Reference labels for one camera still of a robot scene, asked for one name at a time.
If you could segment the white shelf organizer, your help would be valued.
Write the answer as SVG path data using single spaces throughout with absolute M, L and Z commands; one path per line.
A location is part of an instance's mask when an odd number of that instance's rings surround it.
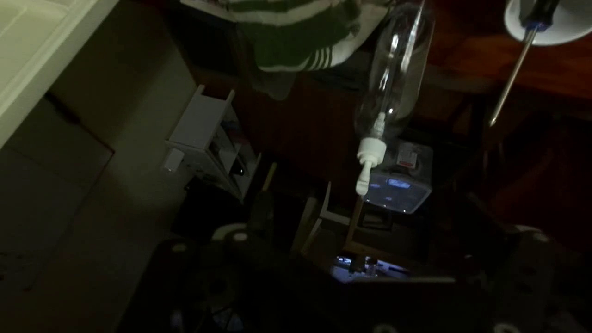
M 169 138 L 163 169 L 187 169 L 244 202 L 260 162 L 234 111 L 235 92 L 224 99 L 199 85 Z

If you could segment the green white striped cloth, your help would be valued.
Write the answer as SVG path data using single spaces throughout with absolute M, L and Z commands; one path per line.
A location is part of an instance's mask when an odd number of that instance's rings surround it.
M 180 0 L 234 23 L 258 73 L 253 88 L 288 97 L 298 72 L 338 66 L 366 42 L 397 0 Z

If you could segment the grey device with screen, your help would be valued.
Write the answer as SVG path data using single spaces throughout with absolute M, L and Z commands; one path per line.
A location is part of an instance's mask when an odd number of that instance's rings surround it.
M 382 164 L 372 168 L 364 202 L 399 213 L 414 213 L 432 193 L 433 149 L 397 140 Z

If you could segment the wooden frame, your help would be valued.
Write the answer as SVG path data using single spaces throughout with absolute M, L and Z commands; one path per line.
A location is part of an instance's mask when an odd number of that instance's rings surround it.
M 331 206 L 332 185 L 321 198 L 310 197 L 296 230 L 292 250 L 315 265 L 391 265 L 394 271 L 425 265 L 425 230 L 413 215 L 396 213 L 358 199 L 352 210 Z

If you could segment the white cabinet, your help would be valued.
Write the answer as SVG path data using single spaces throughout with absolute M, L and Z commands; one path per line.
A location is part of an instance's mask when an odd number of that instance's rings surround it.
M 120 0 L 0 0 L 0 148 Z

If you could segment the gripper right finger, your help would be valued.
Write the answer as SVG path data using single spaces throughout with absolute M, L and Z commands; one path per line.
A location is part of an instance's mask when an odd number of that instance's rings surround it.
M 469 231 L 470 333 L 592 333 L 592 267 L 530 226 Z

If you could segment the clear pump bottle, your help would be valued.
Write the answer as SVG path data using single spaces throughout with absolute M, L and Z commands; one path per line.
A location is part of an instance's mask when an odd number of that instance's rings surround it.
M 412 116 L 419 98 L 435 29 L 428 0 L 396 0 L 379 26 L 366 91 L 355 112 L 361 164 L 355 190 L 370 189 L 372 169 L 383 163 L 389 144 Z

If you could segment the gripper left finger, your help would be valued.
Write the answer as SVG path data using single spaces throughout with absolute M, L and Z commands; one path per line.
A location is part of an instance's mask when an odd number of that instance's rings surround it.
M 347 287 L 249 229 L 156 246 L 118 333 L 353 333 Z

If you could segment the white colander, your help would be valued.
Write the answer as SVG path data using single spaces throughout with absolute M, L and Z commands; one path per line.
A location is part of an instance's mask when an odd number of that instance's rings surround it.
M 506 0 L 504 22 L 512 38 L 523 41 L 523 20 L 537 0 Z M 592 33 L 592 0 L 559 0 L 553 23 L 534 38 L 535 46 L 554 46 L 573 42 Z

